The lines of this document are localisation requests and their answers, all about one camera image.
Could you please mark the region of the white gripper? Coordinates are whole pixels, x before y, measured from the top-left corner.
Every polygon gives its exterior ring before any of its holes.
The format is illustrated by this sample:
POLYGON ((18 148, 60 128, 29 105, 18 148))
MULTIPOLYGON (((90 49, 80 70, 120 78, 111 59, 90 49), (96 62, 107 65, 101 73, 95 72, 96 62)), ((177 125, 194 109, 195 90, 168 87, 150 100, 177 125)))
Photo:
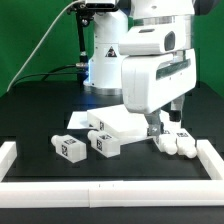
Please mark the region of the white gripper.
POLYGON ((181 120, 182 101, 176 98, 196 84, 194 50, 186 50, 183 61, 177 62, 173 59, 173 54, 129 56, 122 62, 123 103, 129 112, 146 114, 149 136, 161 134, 160 112, 155 110, 172 100, 170 120, 181 120))

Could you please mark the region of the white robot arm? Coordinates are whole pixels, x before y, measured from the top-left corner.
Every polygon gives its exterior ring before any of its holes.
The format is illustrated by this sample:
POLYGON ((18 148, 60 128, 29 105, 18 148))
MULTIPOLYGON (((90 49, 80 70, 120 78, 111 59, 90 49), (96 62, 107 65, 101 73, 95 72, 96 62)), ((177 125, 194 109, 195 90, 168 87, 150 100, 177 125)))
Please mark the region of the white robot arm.
POLYGON ((148 133, 163 132, 159 112, 182 101, 196 83, 192 18, 221 0, 85 0, 94 14, 94 53, 84 85, 103 94, 118 91, 131 113, 143 114, 148 133))

